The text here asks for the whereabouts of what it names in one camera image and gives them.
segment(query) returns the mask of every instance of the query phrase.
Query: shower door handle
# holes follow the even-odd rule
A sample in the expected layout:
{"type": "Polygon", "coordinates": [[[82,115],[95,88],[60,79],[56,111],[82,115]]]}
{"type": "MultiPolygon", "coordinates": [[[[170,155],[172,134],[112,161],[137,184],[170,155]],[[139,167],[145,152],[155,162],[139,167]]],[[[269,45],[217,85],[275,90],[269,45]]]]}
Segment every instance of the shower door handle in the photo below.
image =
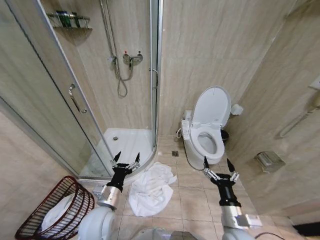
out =
{"type": "Polygon", "coordinates": [[[70,96],[72,102],[74,103],[76,109],[78,110],[78,112],[81,113],[81,114],[85,114],[87,112],[87,109],[83,109],[83,110],[80,109],[80,107],[79,107],[79,105],[78,105],[78,103],[77,103],[77,101],[75,99],[75,96],[74,96],[74,94],[72,92],[73,89],[75,89],[75,88],[76,88],[76,86],[72,83],[70,85],[70,87],[69,87],[69,96],[70,96]]]}
{"type": "Polygon", "coordinates": [[[157,89],[158,87],[158,71],[155,69],[152,69],[152,71],[156,73],[155,87],[152,87],[152,90],[154,90],[154,89],[157,89]]]}

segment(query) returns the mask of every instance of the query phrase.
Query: floor drain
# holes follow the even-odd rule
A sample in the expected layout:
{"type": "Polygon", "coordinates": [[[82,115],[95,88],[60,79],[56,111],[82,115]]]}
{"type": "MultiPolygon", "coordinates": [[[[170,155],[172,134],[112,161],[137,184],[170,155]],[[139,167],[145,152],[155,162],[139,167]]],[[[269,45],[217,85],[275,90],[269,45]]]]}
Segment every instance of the floor drain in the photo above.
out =
{"type": "Polygon", "coordinates": [[[178,151],[172,151],[172,157],[179,157],[178,151]]]}

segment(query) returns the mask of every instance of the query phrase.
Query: wall outlet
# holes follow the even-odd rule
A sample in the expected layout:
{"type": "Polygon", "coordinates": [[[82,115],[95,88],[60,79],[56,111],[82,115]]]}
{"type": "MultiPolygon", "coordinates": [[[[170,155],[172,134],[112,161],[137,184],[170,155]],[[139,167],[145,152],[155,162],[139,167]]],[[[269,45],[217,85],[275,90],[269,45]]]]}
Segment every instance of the wall outlet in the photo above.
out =
{"type": "Polygon", "coordinates": [[[318,76],[316,80],[309,85],[309,87],[320,90],[320,76],[318,76]]]}

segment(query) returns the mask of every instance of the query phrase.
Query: trash bin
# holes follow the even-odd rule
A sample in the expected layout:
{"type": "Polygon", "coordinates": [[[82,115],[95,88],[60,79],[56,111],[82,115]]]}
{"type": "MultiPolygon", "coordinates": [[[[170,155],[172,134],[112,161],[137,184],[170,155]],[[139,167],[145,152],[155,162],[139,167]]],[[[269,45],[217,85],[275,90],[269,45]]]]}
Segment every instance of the trash bin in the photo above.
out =
{"type": "Polygon", "coordinates": [[[226,144],[229,139],[229,133],[226,130],[221,129],[221,137],[224,144],[226,144]]]}

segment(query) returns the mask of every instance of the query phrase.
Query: wire shelf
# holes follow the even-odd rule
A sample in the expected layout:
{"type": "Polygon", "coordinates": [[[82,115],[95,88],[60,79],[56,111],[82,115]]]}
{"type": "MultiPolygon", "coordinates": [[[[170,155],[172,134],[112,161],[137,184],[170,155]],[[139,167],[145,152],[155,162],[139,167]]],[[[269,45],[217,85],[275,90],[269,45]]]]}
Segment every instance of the wire shelf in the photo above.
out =
{"type": "Polygon", "coordinates": [[[75,12],[60,11],[46,14],[54,28],[60,29],[92,29],[88,23],[90,18],[77,15],[75,12]]]}

